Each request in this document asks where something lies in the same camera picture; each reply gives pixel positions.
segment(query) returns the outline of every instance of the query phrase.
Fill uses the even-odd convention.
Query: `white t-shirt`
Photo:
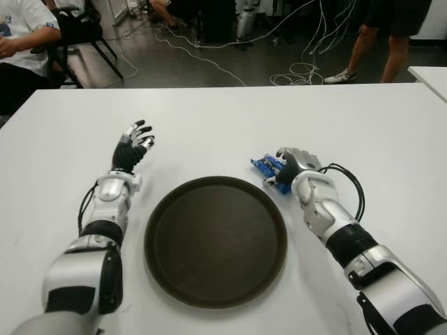
[[[70,6],[78,7],[79,10],[74,10],[72,12],[74,17],[79,16],[79,14],[85,11],[85,0],[54,0],[54,3],[56,4],[57,8]]]
[[[20,38],[44,26],[59,28],[56,18],[41,0],[0,0],[0,36]],[[46,76],[47,61],[46,52],[32,54],[30,50],[0,59],[0,63],[27,68],[42,77]]]

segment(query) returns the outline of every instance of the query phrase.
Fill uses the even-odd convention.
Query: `dark brown tray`
[[[228,308],[262,293],[284,263],[287,237],[274,202],[230,177],[183,184],[154,210],[146,261],[174,298],[202,308]]]

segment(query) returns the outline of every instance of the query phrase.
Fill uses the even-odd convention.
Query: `black chair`
[[[77,88],[83,89],[84,87],[79,82],[76,75],[70,70],[66,61],[63,61],[59,52],[57,51],[59,45],[57,43],[50,43],[47,45],[41,45],[39,47],[35,47],[31,50],[32,54],[41,54],[43,52],[48,53],[48,63],[47,63],[47,88],[48,89],[58,89],[62,85],[76,85]],[[53,64],[56,63],[62,69],[60,71],[53,70]],[[65,77],[68,76],[71,82],[66,82]]]
[[[66,70],[65,68],[68,68],[68,47],[70,45],[90,43],[117,76],[120,79],[123,79],[123,75],[97,44],[97,42],[101,41],[110,51],[112,56],[115,59],[118,59],[117,54],[103,38],[103,28],[100,25],[101,14],[99,11],[95,9],[90,0],[86,0],[85,12],[81,13],[79,16],[74,17],[74,10],[79,10],[79,8],[70,6],[52,10],[53,15],[57,18],[62,33],[62,40],[59,42],[59,47],[63,48],[61,60],[64,66],[61,67],[64,71]]]

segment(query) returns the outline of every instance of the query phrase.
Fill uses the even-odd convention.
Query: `white table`
[[[342,269],[275,189],[265,192],[286,221],[288,255],[257,300],[226,311],[184,306],[145,267],[147,220],[169,191],[210,175],[262,188],[249,159],[281,146],[355,172],[362,224],[447,306],[445,108],[423,84],[36,92],[0,130],[0,333],[41,312],[45,270],[76,237],[83,195],[138,119],[154,126],[156,146],[136,169],[144,186],[123,245],[124,301],[103,321],[106,334],[368,334]],[[331,175],[355,211],[354,188]]]
[[[447,102],[447,67],[410,66],[408,71]]]

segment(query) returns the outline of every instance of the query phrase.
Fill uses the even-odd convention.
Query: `shoe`
[[[346,84],[357,79],[357,73],[349,73],[348,69],[334,75],[333,77],[324,78],[325,84]]]
[[[159,33],[160,34],[177,34],[179,33],[179,26],[176,24],[175,26],[170,26],[167,23],[160,24]]]

